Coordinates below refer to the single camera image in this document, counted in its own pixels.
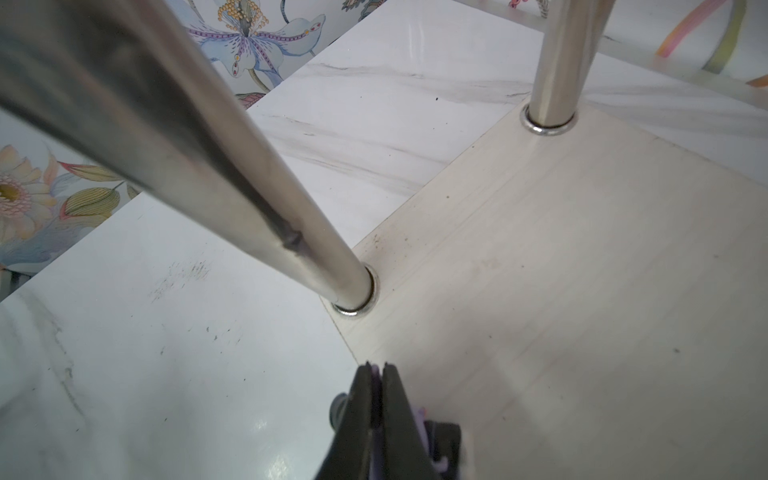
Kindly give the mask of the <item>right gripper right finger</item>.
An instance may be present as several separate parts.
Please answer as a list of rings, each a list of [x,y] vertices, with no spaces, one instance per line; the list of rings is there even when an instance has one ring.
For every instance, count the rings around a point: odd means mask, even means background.
[[[423,446],[397,367],[381,375],[382,473],[387,480],[440,478]]]

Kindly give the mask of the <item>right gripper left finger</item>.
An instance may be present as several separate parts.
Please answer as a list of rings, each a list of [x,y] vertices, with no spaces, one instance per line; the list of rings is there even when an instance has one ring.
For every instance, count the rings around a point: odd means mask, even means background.
[[[367,479],[370,471],[374,372],[369,363],[357,368],[347,392],[337,395],[329,409],[334,432],[330,448],[315,476],[317,480]]]

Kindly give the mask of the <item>small purple kuromi toy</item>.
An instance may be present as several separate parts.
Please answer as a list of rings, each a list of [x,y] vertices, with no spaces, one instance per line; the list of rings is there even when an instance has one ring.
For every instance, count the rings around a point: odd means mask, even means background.
[[[381,375],[382,368],[369,363],[374,372],[373,419],[370,471],[367,479],[384,479],[382,473]],[[436,422],[427,418],[426,410],[410,404],[427,455],[440,475],[439,479],[457,479],[461,457],[462,432],[454,423]]]

